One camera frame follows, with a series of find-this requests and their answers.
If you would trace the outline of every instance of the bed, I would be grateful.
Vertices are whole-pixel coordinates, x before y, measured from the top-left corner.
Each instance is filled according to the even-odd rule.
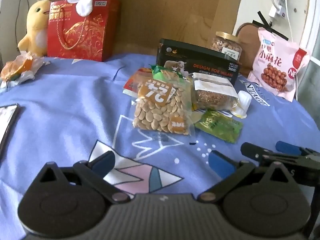
[[[108,182],[135,193],[192,193],[197,196],[221,178],[208,165],[215,149],[245,159],[244,142],[276,151],[281,140],[320,151],[320,132],[297,102],[287,102],[239,76],[235,88],[249,91],[252,103],[236,144],[196,130],[190,137],[165,135],[163,142],[132,128],[132,98],[122,93],[127,79],[155,57],[122,54],[108,62],[46,58],[35,80],[0,94],[0,105],[22,107],[12,127],[0,165],[0,239],[25,235],[17,217],[23,194],[42,166],[55,161],[71,166],[103,154],[118,153]]]

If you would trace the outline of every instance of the pink triangle pattern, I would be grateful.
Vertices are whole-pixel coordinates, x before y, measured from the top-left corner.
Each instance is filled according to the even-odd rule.
[[[142,164],[134,167],[117,169],[120,172],[140,178],[141,181],[127,182],[116,185],[120,190],[128,192],[130,194],[136,193],[149,193],[149,177],[152,166]]]

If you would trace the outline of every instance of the green snack packet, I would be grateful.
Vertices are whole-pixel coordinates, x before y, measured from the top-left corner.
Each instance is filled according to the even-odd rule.
[[[235,143],[243,124],[217,111],[207,110],[195,127],[221,140]]]
[[[153,78],[163,82],[180,83],[183,76],[180,72],[160,67],[158,65],[151,66]]]

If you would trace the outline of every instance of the phone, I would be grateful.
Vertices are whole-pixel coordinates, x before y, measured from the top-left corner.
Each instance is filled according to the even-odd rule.
[[[19,104],[0,106],[0,160],[10,128],[17,117],[19,109]]]

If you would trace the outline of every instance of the pink snack bag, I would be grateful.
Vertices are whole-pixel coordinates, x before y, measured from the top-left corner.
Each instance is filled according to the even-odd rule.
[[[264,28],[259,28],[258,34],[261,46],[248,80],[292,102],[296,91],[295,76],[309,63],[310,54],[299,48],[298,44]]]

